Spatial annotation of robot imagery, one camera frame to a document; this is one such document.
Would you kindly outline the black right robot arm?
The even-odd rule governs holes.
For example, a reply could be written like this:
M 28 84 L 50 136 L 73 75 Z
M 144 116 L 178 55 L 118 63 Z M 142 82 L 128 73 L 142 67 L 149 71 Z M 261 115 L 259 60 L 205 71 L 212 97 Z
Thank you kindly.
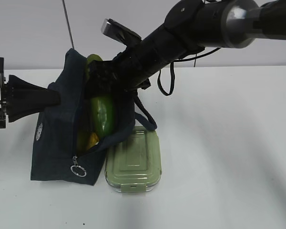
M 207 47 L 242 49 L 255 39 L 286 40 L 286 0 L 182 0 L 163 24 L 142 39 L 112 19 L 102 33 L 126 46 L 110 61 L 92 61 L 86 96 L 146 88 L 165 66 Z

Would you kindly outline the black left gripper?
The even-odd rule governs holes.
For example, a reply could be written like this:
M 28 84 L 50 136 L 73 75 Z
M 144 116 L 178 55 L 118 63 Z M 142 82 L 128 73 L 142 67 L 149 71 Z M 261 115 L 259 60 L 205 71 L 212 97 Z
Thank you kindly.
M 6 114 L 8 122 L 12 123 L 61 103 L 59 92 L 33 85 L 15 75 L 9 75 L 7 87 L 10 107 L 6 111 L 4 58 L 0 57 L 0 129 L 6 128 Z

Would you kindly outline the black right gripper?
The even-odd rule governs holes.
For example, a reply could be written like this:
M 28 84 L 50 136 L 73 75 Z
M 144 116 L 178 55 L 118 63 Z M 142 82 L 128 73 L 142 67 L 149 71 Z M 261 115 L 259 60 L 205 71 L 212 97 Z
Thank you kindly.
M 104 61 L 97 55 L 87 58 L 86 93 L 112 93 L 114 91 L 147 89 L 147 58 L 150 50 L 142 47 L 126 48 L 112 60 Z

